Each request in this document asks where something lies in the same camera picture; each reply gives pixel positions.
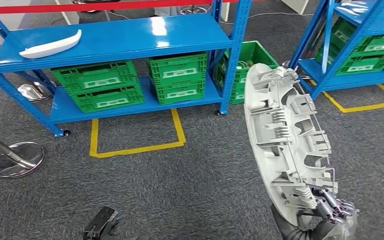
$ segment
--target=robotic hand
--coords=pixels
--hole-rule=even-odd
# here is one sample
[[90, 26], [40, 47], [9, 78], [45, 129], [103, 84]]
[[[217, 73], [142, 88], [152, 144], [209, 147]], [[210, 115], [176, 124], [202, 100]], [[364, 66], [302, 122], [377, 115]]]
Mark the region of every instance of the robotic hand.
[[310, 186], [317, 201], [314, 210], [323, 220], [313, 230], [301, 230], [290, 224], [271, 205], [271, 212], [284, 240], [352, 240], [357, 228], [357, 213], [354, 203], [336, 199], [324, 187]]

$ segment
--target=blue metal shelf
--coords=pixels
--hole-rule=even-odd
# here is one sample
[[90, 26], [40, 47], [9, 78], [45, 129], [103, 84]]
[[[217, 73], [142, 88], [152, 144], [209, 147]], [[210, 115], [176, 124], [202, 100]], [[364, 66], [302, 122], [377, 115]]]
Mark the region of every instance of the blue metal shelf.
[[[353, 1], [335, 4], [334, 13], [346, 19], [351, 24], [359, 26], [368, 16], [369, 12], [375, 6], [376, 0]], [[384, 9], [374, 22], [366, 30], [365, 35], [384, 34]]]
[[[199, 34], [191, 29], [199, 28]], [[73, 48], [42, 58], [20, 56], [25, 48], [57, 41], [81, 30]], [[231, 48], [210, 14], [149, 17], [14, 30], [0, 47], [0, 73]]]
[[[95, 118], [167, 110], [219, 103], [218, 111], [228, 113], [229, 99], [235, 78], [240, 49], [244, 39], [252, 0], [240, 0], [236, 5], [236, 18], [230, 34], [219, 25], [221, 0], [212, 1], [212, 11], [207, 14], [189, 14], [167, 17], [118, 20], [33, 29], [8, 30], [0, 21], [0, 88], [56, 137], [64, 135], [57, 124]], [[25, 48], [46, 44], [74, 35], [82, 30], [79, 43], [66, 51], [36, 59], [27, 59], [19, 52]], [[138, 59], [191, 52], [208, 51], [208, 66], [215, 64], [216, 50], [230, 50], [224, 86], [215, 88], [206, 76], [204, 98], [160, 105], [153, 96], [149, 77], [140, 79], [145, 103], [94, 113], [82, 113], [62, 87], [55, 88], [46, 75], [38, 69]], [[37, 77], [23, 71], [33, 70]], [[29, 81], [43, 84], [54, 93], [49, 116], [29, 102], [2, 73], [15, 72]]]
[[[298, 65], [316, 82], [321, 80], [322, 65], [314, 59], [299, 60]], [[332, 76], [323, 87], [323, 91], [349, 89], [376, 84], [384, 84], [384, 71]]]
[[152, 92], [151, 79], [148, 76], [139, 78], [140, 86], [145, 98], [145, 103], [123, 106], [119, 108], [83, 113], [77, 107], [72, 98], [66, 93], [63, 87], [57, 87], [53, 97], [52, 109], [50, 112], [50, 122], [53, 124], [70, 123], [90, 119], [100, 119], [108, 117], [123, 116], [129, 114], [140, 114], [168, 109], [185, 108], [198, 105], [221, 103], [223, 98], [219, 95], [213, 81], [207, 74], [205, 81], [204, 98], [190, 101], [176, 102], [167, 105], [160, 105], [157, 97]]
[[[335, 76], [355, 47], [367, 36], [384, 35], [384, 0], [352, 1], [335, 3], [338, 0], [320, 0], [290, 62], [289, 68], [301, 67], [315, 82], [315, 86], [302, 81], [302, 86], [315, 99], [323, 91], [356, 88], [384, 84], [384, 71]], [[357, 26], [345, 46], [328, 66], [328, 53], [332, 33], [333, 15], [337, 14]], [[317, 46], [318, 35], [324, 28], [323, 57], [321, 64], [308, 58], [311, 49]]]

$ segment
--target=wire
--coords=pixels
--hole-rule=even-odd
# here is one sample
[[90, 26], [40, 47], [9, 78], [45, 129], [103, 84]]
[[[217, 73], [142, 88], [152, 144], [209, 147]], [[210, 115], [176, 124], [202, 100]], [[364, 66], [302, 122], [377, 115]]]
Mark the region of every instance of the wire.
[[61, 20], [66, 20], [66, 19], [65, 19], [65, 18], [57, 19], [57, 20], [51, 22], [50, 25], [51, 25], [51, 26], [55, 26], [54, 24], [55, 24], [56, 22], [58, 22], [58, 21], [61, 21]]
[[[264, 12], [264, 13], [259, 13], [259, 14], [254, 14], [252, 16], [249, 16], [248, 19], [252, 19], [258, 16], [262, 15], [276, 15], [276, 14], [283, 14], [283, 15], [298, 15], [298, 16], [314, 16], [314, 14], [304, 14], [301, 15], [299, 13], [286, 13], [286, 12]], [[228, 25], [234, 25], [234, 23], [226, 22], [226, 21], [221, 21], [221, 24], [228, 24]]]
[[120, 14], [117, 14], [117, 13], [112, 12], [112, 11], [109, 11], [108, 13], [109, 13], [109, 14], [112, 14], [112, 15], [115, 15], [115, 16], [123, 17], [123, 18], [125, 18], [125, 19], [127, 19], [127, 20], [130, 20], [130, 18], [128, 18], [128, 17], [126, 17], [126, 16], [123, 16], [123, 15], [120, 15]]

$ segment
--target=curved white plastic piece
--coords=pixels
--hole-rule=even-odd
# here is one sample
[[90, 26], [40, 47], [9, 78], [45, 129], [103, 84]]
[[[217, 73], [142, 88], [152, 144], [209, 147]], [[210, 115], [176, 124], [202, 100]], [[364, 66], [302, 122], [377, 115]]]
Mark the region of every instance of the curved white plastic piece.
[[[292, 69], [255, 64], [246, 76], [244, 104], [249, 141], [264, 185], [280, 214], [295, 226], [299, 214], [313, 214], [317, 206], [309, 184], [337, 190], [334, 169], [321, 163], [331, 146], [318, 126], [311, 97], [294, 88], [297, 78]], [[307, 156], [317, 158], [313, 166], [304, 163]]]
[[38, 59], [61, 53], [74, 47], [79, 42], [81, 36], [82, 30], [78, 30], [77, 33], [73, 36], [58, 41], [29, 47], [24, 51], [21, 51], [19, 54], [27, 59]]

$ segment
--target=green plastic crate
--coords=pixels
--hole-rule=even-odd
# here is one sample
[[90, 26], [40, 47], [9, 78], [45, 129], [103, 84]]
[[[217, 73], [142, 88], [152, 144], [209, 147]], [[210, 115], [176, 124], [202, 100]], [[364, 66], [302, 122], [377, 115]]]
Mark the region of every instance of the green plastic crate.
[[71, 98], [83, 113], [103, 111], [145, 102], [142, 90], [137, 86], [123, 86], [71, 95]]
[[245, 90], [232, 92], [229, 104], [243, 104], [245, 102]]
[[[220, 90], [223, 89], [223, 84], [225, 82], [225, 75], [226, 74], [222, 70], [222, 68], [220, 66], [217, 66], [217, 69], [214, 71], [214, 80], [215, 80], [215, 84]], [[232, 85], [232, 92], [245, 89], [246, 80], [247, 80], [246, 77], [239, 78], [238, 80], [235, 79]]]
[[207, 53], [182, 53], [146, 59], [153, 83], [165, 86], [205, 78]]
[[349, 23], [342, 17], [339, 17], [335, 24], [332, 26], [332, 32], [339, 30], [346, 38], [350, 38], [351, 35], [356, 31], [357, 27]]
[[352, 51], [352, 56], [384, 54], [384, 35], [368, 36]]
[[[218, 63], [218, 67], [214, 71], [214, 78], [222, 79], [219, 87], [223, 86], [223, 82], [225, 80], [228, 58], [229, 52], [226, 51]], [[278, 62], [264, 49], [263, 46], [261, 46], [258, 41], [243, 42], [240, 47], [239, 61], [236, 66], [236, 73], [233, 81], [235, 89], [245, 88], [248, 70], [253, 64], [258, 63], [266, 64], [272, 69], [279, 67]]]
[[161, 105], [202, 99], [204, 97], [204, 89], [204, 80], [154, 86], [158, 102]]
[[[332, 27], [330, 42], [342, 49], [356, 29], [356, 26], [339, 18]], [[350, 55], [351, 57], [361, 57], [380, 54], [384, 54], [384, 35], [365, 37]]]
[[380, 72], [384, 69], [384, 54], [350, 57], [336, 71], [335, 76]]
[[138, 74], [131, 60], [51, 68], [69, 94], [97, 92], [138, 85]]
[[[336, 44], [334, 43], [330, 43], [329, 44], [329, 55], [327, 56], [327, 64], [328, 65], [331, 65], [333, 63], [333, 61], [335, 60], [335, 58], [337, 57], [337, 55], [339, 54], [339, 52], [341, 51], [341, 49], [339, 47], [336, 46]], [[322, 48], [320, 47], [317, 51], [317, 54], [315, 55], [315, 60], [321, 64], [322, 63]]]

